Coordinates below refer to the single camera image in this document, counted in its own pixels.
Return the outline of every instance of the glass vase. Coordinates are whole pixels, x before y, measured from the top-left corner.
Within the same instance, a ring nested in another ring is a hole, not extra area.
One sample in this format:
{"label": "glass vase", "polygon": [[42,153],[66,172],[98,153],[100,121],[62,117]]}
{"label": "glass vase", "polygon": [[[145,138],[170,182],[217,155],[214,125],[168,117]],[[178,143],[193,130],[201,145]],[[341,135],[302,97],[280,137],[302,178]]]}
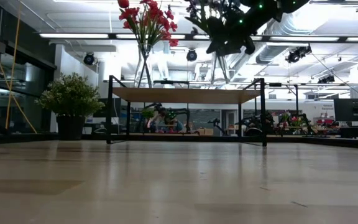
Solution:
{"label": "glass vase", "polygon": [[212,85],[224,85],[229,83],[230,80],[227,77],[228,72],[225,56],[218,56],[216,53],[213,53],[211,66]]}
{"label": "glass vase", "polygon": [[135,71],[134,87],[153,88],[152,84],[152,46],[149,44],[138,45],[139,61]]}

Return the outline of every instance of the black plant pot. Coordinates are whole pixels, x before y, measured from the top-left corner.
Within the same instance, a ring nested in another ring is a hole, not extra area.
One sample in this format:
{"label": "black plant pot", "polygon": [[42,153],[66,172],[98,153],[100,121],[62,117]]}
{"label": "black plant pot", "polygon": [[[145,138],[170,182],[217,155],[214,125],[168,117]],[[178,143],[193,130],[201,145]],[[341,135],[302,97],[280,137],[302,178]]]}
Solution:
{"label": "black plant pot", "polygon": [[81,140],[82,129],[85,124],[83,116],[57,116],[59,140],[75,141]]}

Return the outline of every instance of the vase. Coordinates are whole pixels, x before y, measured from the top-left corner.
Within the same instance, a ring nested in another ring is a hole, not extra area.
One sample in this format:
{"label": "vase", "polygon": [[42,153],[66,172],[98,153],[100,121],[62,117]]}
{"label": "vase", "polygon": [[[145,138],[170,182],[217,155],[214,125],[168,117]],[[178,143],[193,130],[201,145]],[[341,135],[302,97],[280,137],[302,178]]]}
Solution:
{"label": "vase", "polygon": [[135,71],[134,87],[140,88],[144,84],[147,88],[153,88],[152,84],[152,63],[150,55],[152,54],[152,46],[149,44],[138,45],[139,61],[137,62]]}
{"label": "vase", "polygon": [[59,140],[77,141],[81,140],[82,130],[85,124],[83,116],[57,116]]}
{"label": "vase", "polygon": [[227,63],[225,56],[218,56],[216,52],[212,56],[211,84],[224,85],[230,82],[227,77]]}

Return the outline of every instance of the black metal table frame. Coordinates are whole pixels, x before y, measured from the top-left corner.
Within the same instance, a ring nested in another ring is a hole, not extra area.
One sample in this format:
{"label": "black metal table frame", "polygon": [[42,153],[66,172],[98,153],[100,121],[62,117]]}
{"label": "black metal table frame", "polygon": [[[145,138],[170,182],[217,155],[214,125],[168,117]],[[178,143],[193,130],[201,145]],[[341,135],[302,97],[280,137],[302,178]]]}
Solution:
{"label": "black metal table frame", "polygon": [[[262,135],[261,137],[246,137],[242,136],[242,126],[238,125],[238,137],[213,137],[213,136],[131,136],[130,135],[130,121],[131,121],[131,103],[127,101],[127,129],[126,134],[123,136],[112,135],[111,134],[111,115],[112,115],[112,88],[113,81],[117,81],[120,86],[126,88],[125,84],[123,84],[120,80],[118,80],[114,75],[109,76],[108,82],[108,101],[107,101],[107,113],[106,113],[106,129],[107,129],[107,144],[114,144],[117,141],[211,141],[211,142],[246,142],[249,141],[262,141],[262,146],[265,147],[267,145],[267,136],[266,136],[266,123],[262,122]],[[247,90],[252,86],[260,86],[260,118],[262,121],[266,120],[266,104],[265,104],[265,79],[257,78],[250,85],[246,86],[243,90]],[[238,103],[238,116],[239,121],[242,119],[242,103]]]}

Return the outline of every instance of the wooden floor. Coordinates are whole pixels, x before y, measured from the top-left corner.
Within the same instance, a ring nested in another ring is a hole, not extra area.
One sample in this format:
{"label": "wooden floor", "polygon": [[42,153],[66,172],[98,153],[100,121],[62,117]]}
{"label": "wooden floor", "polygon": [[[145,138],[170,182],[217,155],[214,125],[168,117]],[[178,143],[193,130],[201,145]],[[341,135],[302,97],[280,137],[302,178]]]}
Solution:
{"label": "wooden floor", "polygon": [[355,224],[358,149],[102,141],[0,145],[0,224]]}

